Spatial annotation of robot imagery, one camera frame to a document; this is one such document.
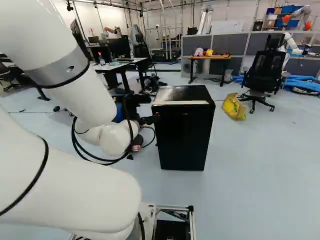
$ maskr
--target black box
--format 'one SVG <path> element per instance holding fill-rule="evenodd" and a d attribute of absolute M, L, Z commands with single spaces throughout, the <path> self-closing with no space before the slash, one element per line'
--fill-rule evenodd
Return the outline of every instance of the black box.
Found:
<path fill-rule="evenodd" d="M 160 87 L 151 109 L 161 168 L 203 171 L 216 109 L 206 86 Z"/>

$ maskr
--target white robot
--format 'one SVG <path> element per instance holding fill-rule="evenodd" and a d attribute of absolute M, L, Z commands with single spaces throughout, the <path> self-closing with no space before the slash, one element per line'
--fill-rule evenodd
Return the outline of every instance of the white robot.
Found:
<path fill-rule="evenodd" d="M 110 124 L 116 105 L 52 1 L 2 0 L 0 32 L 1 52 L 78 117 L 79 137 L 122 156 L 139 124 Z M 152 239 L 156 206 L 141 202 L 130 174 L 48 146 L 1 107 L 0 126 L 0 223 L 61 228 L 92 240 Z M 193 208 L 178 209 L 188 212 L 194 240 Z"/>
<path fill-rule="evenodd" d="M 305 31 L 309 31 L 312 29 L 312 16 L 311 16 L 311 7 L 310 5 L 305 5 L 299 9 L 297 9 L 296 11 L 294 11 L 293 13 L 291 13 L 290 15 L 286 15 L 283 18 L 284 23 L 288 23 L 289 20 L 291 18 L 296 18 L 296 17 L 303 17 L 303 22 L 304 22 L 304 30 Z M 296 54 L 296 55 L 309 55 L 309 56 L 320 56 L 319 53 L 315 53 L 315 52 L 309 52 L 309 49 L 311 48 L 311 45 L 305 45 L 304 49 L 300 49 L 296 42 L 294 41 L 294 39 L 292 38 L 291 34 L 286 32 L 284 34 L 284 40 L 285 40 L 285 44 L 282 45 L 278 51 L 280 52 L 285 52 L 286 56 L 285 56 L 285 60 L 283 62 L 282 65 L 282 70 L 285 69 L 286 64 L 289 61 L 290 58 L 290 54 L 288 53 L 288 49 L 289 47 L 292 49 L 292 54 Z"/>

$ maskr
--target black office chair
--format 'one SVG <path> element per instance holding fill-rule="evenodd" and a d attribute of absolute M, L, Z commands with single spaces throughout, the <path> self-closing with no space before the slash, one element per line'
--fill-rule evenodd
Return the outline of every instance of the black office chair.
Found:
<path fill-rule="evenodd" d="M 0 62 L 0 80 L 10 83 L 9 86 L 3 88 L 3 91 L 8 93 L 9 89 L 20 86 L 20 84 L 12 83 L 14 79 L 15 79 L 15 74 L 10 70 L 9 67 L 5 66 L 2 62 Z"/>
<path fill-rule="evenodd" d="M 283 81 L 282 65 L 285 61 L 286 53 L 276 50 L 258 51 L 255 55 L 252 67 L 244 67 L 244 76 L 241 87 L 250 88 L 250 95 L 242 94 L 241 102 L 252 101 L 251 114 L 255 111 L 255 103 L 259 102 L 270 107 L 270 111 L 275 110 L 275 106 L 266 102 L 265 93 L 277 93 Z"/>

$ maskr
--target blue object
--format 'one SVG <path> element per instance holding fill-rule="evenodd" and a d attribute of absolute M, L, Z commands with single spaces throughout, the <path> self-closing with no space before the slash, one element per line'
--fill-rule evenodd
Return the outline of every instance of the blue object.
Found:
<path fill-rule="evenodd" d="M 300 21 L 300 20 L 290 20 L 290 21 L 288 22 L 287 27 L 295 28 L 296 26 L 298 26 L 299 21 Z"/>
<path fill-rule="evenodd" d="M 303 6 L 293 6 L 293 12 L 297 11 L 298 9 L 302 8 Z"/>
<path fill-rule="evenodd" d="M 295 11 L 295 5 L 283 6 L 281 13 L 291 14 Z"/>
<path fill-rule="evenodd" d="M 122 103 L 117 103 L 116 104 L 116 116 L 115 118 L 112 120 L 112 122 L 114 123 L 120 123 L 123 120 L 125 120 L 125 116 L 122 113 Z"/>
<path fill-rule="evenodd" d="M 275 9 L 273 7 L 269 7 L 266 9 L 266 15 L 274 14 L 274 13 L 275 13 Z"/>
<path fill-rule="evenodd" d="M 276 20 L 274 24 L 275 27 L 282 27 L 283 25 L 284 25 L 284 22 L 282 21 L 282 19 Z"/>
<path fill-rule="evenodd" d="M 244 76 L 232 76 L 233 82 L 242 83 Z M 303 76 L 303 75 L 290 75 L 286 78 L 284 84 L 285 87 L 298 87 L 305 88 L 315 92 L 320 92 L 320 84 L 315 82 L 316 78 L 313 76 Z"/>

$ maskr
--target gray floor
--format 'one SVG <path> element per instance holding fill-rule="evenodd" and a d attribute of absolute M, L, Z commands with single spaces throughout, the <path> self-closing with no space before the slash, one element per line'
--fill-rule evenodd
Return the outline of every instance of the gray floor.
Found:
<path fill-rule="evenodd" d="M 159 76 L 170 85 L 186 85 L 189 79 L 180 74 L 160 72 Z M 128 72 L 127 76 L 131 88 L 139 90 L 138 73 Z M 214 100 L 246 91 L 237 83 L 224 87 L 210 81 L 193 84 L 205 84 Z M 30 88 L 0 98 L 0 104 L 10 112 L 23 108 L 51 111 L 57 104 L 36 96 L 36 90 Z M 222 102 L 216 102 L 203 172 L 161 170 L 154 144 L 134 160 L 122 160 L 114 167 L 136 177 L 146 202 L 194 205 L 198 240 L 318 240 L 320 99 L 280 91 L 267 101 L 276 106 L 274 112 L 257 103 L 246 121 L 231 120 L 221 109 Z M 150 115 L 150 105 L 139 111 L 142 116 Z M 67 113 L 13 116 L 51 145 L 76 154 L 70 138 L 72 118 Z M 152 137 L 147 129 L 142 134 L 146 141 Z M 86 146 L 101 154 L 98 148 Z M 25 240 L 68 238 L 62 230 L 0 227 L 2 240 L 21 236 Z"/>

